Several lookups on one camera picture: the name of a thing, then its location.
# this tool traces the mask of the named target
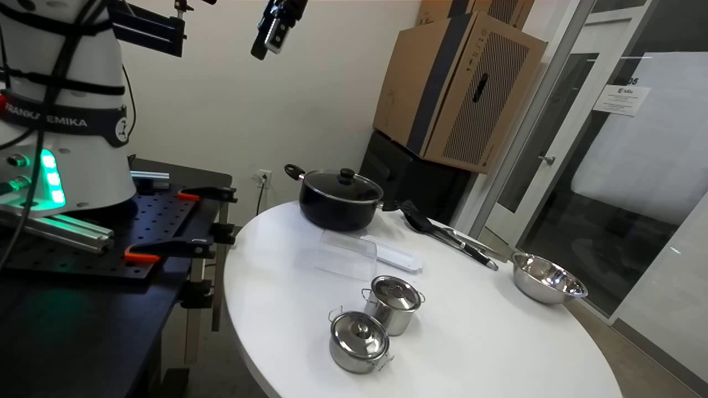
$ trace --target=stainless steel bowl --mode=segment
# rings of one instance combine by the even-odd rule
[[[524,294],[544,304],[563,304],[588,295],[578,278],[555,263],[529,253],[511,255],[514,283]]]

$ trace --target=paper sign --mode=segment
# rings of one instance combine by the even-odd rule
[[[649,87],[608,84],[595,102],[593,110],[635,116],[650,90]]]

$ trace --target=door handle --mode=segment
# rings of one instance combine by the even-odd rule
[[[541,159],[543,161],[546,161],[546,163],[550,166],[553,164],[554,161],[556,161],[556,157],[543,157],[539,156],[538,159]]]

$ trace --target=black cabinet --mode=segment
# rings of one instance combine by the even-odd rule
[[[476,174],[418,158],[374,131],[359,174],[384,189],[385,199],[411,200],[426,216],[449,224],[470,178]]]

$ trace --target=wall outlet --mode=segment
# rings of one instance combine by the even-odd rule
[[[256,173],[253,173],[251,176],[251,180],[255,181],[258,184],[258,188],[262,187],[265,185],[264,189],[270,188],[270,175],[272,174],[272,171],[270,170],[258,170]]]

